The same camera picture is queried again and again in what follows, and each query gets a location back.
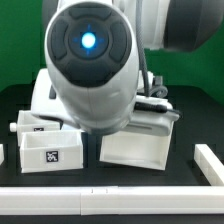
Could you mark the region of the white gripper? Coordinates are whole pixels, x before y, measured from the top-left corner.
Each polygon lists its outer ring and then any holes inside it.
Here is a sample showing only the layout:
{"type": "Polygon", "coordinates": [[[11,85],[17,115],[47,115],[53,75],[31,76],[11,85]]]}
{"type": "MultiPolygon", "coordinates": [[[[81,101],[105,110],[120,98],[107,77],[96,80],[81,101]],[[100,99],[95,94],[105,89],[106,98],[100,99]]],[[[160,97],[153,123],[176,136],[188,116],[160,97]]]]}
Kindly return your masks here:
{"type": "Polygon", "coordinates": [[[31,113],[59,120],[92,135],[119,131],[167,136],[180,115],[165,99],[137,94],[138,75],[119,73],[99,87],[79,87],[58,71],[42,69],[36,79],[31,113]]]}

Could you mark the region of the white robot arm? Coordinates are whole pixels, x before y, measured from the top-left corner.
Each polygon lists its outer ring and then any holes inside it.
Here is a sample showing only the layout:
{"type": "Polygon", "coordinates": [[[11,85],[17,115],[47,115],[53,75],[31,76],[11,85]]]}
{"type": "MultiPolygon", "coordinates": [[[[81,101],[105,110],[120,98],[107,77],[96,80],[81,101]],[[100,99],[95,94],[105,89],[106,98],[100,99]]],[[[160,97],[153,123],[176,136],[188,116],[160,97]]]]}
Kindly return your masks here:
{"type": "Polygon", "coordinates": [[[95,135],[168,135],[179,117],[144,52],[191,52],[224,19],[224,0],[58,0],[31,112],[95,135]]]}

